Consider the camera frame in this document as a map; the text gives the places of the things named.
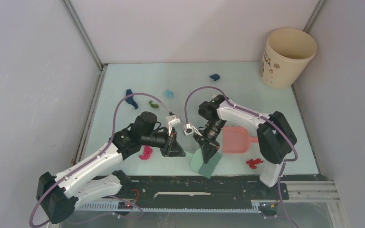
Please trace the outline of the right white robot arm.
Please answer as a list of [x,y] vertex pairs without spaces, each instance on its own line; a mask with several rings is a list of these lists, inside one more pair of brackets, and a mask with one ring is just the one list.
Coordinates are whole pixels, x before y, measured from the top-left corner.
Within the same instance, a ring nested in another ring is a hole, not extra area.
[[204,163],[208,163],[220,148],[217,137],[226,122],[232,122],[247,130],[254,130],[264,159],[257,186],[258,194],[265,199],[277,191],[276,184],[281,177],[288,155],[294,153],[292,161],[298,159],[295,149],[297,138],[283,113],[260,113],[234,103],[224,95],[217,95],[199,106],[198,113],[207,120],[203,130],[193,134],[199,144]]

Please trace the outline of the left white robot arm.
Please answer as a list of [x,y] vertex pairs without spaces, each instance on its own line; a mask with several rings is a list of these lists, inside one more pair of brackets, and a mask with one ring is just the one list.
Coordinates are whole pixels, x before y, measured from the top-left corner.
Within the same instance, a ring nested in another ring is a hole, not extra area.
[[134,123],[115,132],[100,149],[78,164],[55,175],[46,172],[38,180],[36,199],[52,224],[69,218],[84,203],[101,197],[129,196],[130,179],[123,171],[115,171],[103,180],[94,178],[111,166],[125,161],[140,151],[142,146],[160,149],[164,157],[184,157],[185,152],[177,141],[175,126],[181,119],[170,113],[167,125],[159,126],[157,116],[142,112]]

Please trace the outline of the green hand brush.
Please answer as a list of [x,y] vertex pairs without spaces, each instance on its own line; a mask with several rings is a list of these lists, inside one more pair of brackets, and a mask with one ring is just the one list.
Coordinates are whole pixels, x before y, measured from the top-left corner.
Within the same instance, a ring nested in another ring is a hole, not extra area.
[[197,149],[193,153],[185,152],[185,156],[190,159],[190,161],[189,161],[190,169],[193,172],[195,172],[207,179],[209,179],[212,176],[214,170],[216,169],[217,165],[219,164],[219,162],[222,158],[222,154],[219,152],[216,152],[211,157],[211,159],[207,163],[205,163],[203,160],[201,148]]

